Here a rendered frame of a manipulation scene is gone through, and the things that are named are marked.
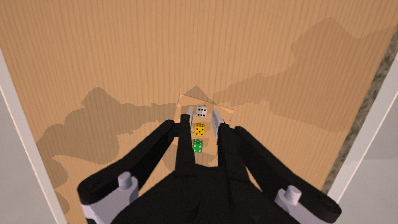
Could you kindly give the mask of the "green die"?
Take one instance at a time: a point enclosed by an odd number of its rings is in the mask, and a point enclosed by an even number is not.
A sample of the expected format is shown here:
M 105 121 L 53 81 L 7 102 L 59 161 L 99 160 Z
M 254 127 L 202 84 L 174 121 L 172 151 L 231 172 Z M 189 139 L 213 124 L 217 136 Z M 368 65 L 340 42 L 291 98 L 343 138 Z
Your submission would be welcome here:
M 202 147 L 203 147 L 203 140 L 199 139 L 193 139 L 193 149 L 194 152 L 202 152 Z

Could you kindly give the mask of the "yellow die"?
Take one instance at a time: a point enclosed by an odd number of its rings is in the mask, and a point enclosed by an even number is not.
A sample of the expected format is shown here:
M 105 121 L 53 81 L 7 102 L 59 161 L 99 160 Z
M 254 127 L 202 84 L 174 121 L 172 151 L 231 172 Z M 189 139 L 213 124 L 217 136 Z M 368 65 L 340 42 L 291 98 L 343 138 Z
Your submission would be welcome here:
M 205 124 L 195 123 L 194 136 L 204 136 Z

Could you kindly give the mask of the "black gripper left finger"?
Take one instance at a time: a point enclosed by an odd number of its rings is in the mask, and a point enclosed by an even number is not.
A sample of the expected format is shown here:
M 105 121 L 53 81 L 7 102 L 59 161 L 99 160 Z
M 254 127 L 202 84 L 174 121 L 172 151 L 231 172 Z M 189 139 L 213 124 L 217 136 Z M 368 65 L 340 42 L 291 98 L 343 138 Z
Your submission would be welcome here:
M 200 205 L 191 126 L 194 107 L 180 122 L 166 120 L 120 160 L 84 179 L 77 187 L 87 224 L 110 224 L 136 200 L 157 164 L 178 137 L 171 212 L 179 224 L 196 219 Z M 191 119 L 192 115 L 192 119 Z

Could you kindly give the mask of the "white die with black pips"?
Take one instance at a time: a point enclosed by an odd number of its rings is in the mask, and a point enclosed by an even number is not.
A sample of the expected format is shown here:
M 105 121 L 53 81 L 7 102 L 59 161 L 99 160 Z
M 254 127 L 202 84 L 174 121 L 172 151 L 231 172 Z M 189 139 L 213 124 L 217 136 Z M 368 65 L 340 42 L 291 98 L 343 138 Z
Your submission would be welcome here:
M 207 116 L 207 106 L 206 105 L 197 105 L 196 109 L 196 117 L 206 118 Z

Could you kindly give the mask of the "orange flat mat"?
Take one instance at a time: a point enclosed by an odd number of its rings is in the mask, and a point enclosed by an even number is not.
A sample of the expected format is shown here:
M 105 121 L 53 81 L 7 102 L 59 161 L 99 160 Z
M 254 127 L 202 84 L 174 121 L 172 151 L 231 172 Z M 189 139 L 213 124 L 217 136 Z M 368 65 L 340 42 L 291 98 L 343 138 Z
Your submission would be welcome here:
M 207 116 L 206 118 L 196 117 L 196 109 L 197 105 L 206 105 L 207 106 Z M 193 148 L 193 139 L 203 140 L 203 147 L 202 152 L 216 155 L 217 153 L 217 139 L 215 139 L 211 119 L 212 119 L 212 112 L 213 109 L 217 109 L 219 114 L 221 115 L 222 119 L 225 121 L 226 124 L 229 124 L 229 121 L 232 117 L 234 110 L 225 108 L 216 104 L 212 104 L 203 100 L 199 100 L 190 96 L 186 96 L 180 94 L 180 98 L 178 101 L 174 121 L 175 123 L 180 122 L 181 114 L 187 114 L 188 109 L 190 106 L 194 107 L 193 110 L 193 120 L 191 126 L 191 139 L 192 139 L 192 148 Z M 204 137 L 202 136 L 194 136 L 195 131 L 195 123 L 205 124 L 205 133 Z

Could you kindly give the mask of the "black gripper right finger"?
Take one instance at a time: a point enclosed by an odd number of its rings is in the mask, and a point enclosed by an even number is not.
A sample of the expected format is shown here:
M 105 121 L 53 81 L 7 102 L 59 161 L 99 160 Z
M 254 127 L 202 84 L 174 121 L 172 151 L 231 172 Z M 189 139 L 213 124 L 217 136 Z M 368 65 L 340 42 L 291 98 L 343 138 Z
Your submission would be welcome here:
M 213 109 L 211 123 L 217 139 L 218 166 L 225 166 L 230 215 L 237 224 L 257 224 L 262 212 L 247 169 L 262 192 L 299 223 L 336 222 L 342 213 L 340 206 L 294 174 L 245 128 L 230 128 L 217 109 Z

